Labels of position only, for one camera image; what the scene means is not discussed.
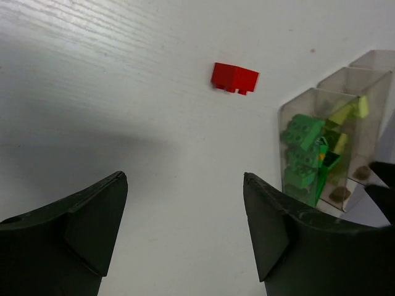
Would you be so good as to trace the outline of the lime small lego brick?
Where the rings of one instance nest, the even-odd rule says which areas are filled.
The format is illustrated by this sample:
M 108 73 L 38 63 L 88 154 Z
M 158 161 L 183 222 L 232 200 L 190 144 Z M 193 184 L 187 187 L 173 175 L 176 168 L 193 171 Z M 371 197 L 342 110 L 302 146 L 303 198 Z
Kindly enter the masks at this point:
M 365 118 L 369 114 L 367 96 L 360 96 L 352 103 L 352 116 L 355 118 Z

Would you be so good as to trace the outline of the lime and green lego stack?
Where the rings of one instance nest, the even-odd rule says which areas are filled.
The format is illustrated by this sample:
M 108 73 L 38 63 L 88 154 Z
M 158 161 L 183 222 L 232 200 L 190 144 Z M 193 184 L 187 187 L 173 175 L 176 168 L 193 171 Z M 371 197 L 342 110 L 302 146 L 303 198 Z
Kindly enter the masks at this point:
M 350 114 L 354 111 L 354 106 L 352 104 L 345 105 L 338 109 L 334 114 L 332 114 L 326 120 L 326 127 L 329 129 L 336 128 L 337 126 L 341 126 L 350 116 Z

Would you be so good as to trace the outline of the green on lime long lego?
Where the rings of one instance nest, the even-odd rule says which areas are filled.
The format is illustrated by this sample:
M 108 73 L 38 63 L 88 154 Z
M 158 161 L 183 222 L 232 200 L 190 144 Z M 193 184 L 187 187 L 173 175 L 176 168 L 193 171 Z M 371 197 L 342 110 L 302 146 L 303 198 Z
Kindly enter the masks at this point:
M 323 188 L 326 184 L 326 179 L 330 171 L 335 167 L 335 165 L 340 160 L 340 155 L 331 151 L 329 144 L 326 142 L 324 137 L 320 138 L 320 154 L 319 154 L 319 166 L 317 182 L 315 187 L 315 200 L 314 207 L 317 206 L 320 196 L 323 192 Z

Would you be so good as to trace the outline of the green long lego brick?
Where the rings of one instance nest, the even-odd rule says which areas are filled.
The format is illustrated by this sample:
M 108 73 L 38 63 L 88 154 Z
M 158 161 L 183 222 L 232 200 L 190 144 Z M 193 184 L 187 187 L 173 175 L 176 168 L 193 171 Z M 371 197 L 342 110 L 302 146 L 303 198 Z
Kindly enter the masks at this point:
M 317 145 L 312 145 L 307 150 L 297 146 L 286 149 L 286 168 L 284 170 L 286 185 L 303 189 L 313 183 L 320 163 L 318 151 Z

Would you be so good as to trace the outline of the green 2x2 lego front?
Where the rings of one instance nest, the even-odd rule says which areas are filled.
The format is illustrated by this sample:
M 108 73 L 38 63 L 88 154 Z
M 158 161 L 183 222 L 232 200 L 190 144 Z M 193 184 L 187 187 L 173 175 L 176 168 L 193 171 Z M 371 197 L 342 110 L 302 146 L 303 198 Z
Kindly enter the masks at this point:
M 316 191 L 317 191 L 317 183 L 313 182 L 311 185 L 305 188 L 298 188 L 291 184 L 286 184 L 284 186 L 284 193 L 304 204 L 307 204 L 311 207 L 316 207 Z

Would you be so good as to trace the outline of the lime 2x2 lego brick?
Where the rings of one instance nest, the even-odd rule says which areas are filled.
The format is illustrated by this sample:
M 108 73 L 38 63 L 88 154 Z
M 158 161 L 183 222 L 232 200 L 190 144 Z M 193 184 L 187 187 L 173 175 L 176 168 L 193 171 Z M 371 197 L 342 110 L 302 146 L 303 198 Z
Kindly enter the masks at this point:
M 344 152 L 344 148 L 348 142 L 348 135 L 345 133 L 339 133 L 334 130 L 327 130 L 323 134 L 325 137 L 329 150 L 332 153 L 342 155 Z

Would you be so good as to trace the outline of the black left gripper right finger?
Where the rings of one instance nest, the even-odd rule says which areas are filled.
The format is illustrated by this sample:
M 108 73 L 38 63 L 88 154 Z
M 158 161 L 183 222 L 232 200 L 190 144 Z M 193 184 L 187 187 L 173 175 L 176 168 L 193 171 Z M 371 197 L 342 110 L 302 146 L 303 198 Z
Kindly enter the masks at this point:
M 331 216 L 253 173 L 244 175 L 243 197 L 268 295 L 394 294 L 394 226 Z

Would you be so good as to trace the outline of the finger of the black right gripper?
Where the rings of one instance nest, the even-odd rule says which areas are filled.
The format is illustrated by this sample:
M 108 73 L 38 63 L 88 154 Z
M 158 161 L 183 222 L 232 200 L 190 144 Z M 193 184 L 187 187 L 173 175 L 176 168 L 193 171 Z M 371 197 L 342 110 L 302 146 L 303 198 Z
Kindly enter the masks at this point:
M 382 211 L 390 225 L 394 226 L 394 164 L 374 161 L 369 164 L 369 168 L 384 185 L 369 184 L 365 186 L 365 191 Z

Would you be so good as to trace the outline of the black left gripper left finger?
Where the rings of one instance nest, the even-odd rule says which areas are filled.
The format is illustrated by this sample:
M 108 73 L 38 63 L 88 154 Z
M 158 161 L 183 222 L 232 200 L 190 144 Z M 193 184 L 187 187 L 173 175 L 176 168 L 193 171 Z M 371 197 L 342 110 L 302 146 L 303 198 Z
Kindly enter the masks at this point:
M 117 171 L 1 222 L 1 295 L 97 295 L 127 201 Z

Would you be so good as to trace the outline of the small red lego brick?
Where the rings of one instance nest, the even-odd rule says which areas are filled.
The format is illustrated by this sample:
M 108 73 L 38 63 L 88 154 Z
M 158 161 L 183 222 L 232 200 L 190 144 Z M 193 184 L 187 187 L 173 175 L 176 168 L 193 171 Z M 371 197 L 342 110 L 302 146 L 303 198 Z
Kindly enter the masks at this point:
M 258 79 L 259 72 L 216 62 L 210 82 L 215 89 L 246 96 L 255 91 Z

